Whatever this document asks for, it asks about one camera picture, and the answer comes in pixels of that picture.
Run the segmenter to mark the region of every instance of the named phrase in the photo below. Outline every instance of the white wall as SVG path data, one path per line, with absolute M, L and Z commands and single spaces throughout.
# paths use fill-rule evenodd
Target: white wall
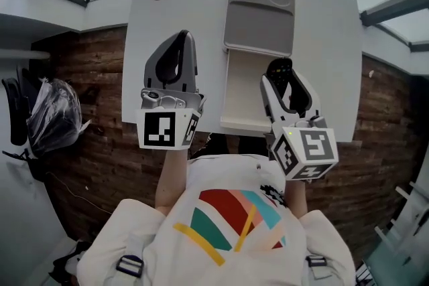
M 364 54 L 404 72 L 411 72 L 410 49 L 405 44 L 376 27 L 364 27 L 363 25 L 361 40 Z
M 81 30 L 84 8 L 67 0 L 0 0 L 0 13 Z
M 132 0 L 91 1 L 84 14 L 82 31 L 127 25 Z
M 14 48 L 26 47 L 27 44 Z M 0 60 L 0 79 L 16 77 L 16 67 L 16 60 Z M 27 145 L 16 147 L 10 141 L 9 107 L 3 85 L 0 85 L 0 132 L 0 151 L 22 153 Z M 44 184 L 33 179 L 27 163 L 3 154 L 0 154 L 0 217 L 0 284 L 41 284 L 52 271 L 53 259 L 70 251 L 71 240 Z

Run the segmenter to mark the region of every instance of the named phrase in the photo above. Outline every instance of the metal frame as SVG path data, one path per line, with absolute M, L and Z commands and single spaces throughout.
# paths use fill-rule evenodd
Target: metal frame
M 410 43 L 411 53 L 429 52 L 429 41 L 420 41 Z
M 364 26 L 371 26 L 429 7 L 429 0 L 387 0 L 361 13 Z

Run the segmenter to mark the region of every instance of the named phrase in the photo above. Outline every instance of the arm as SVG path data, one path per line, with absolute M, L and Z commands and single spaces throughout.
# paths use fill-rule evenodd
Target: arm
M 188 150 L 169 150 L 155 193 L 155 209 L 168 215 L 186 188 Z
M 287 181 L 284 201 L 297 219 L 303 217 L 308 212 L 305 182 Z
M 300 220 L 306 232 L 308 251 L 323 256 L 327 261 L 327 267 L 342 281 L 342 285 L 353 286 L 355 266 L 350 250 L 322 212 L 318 210 L 308 212 L 305 182 L 286 182 L 284 194 L 288 208 Z M 330 279 L 329 282 L 338 285 L 334 283 L 334 279 Z

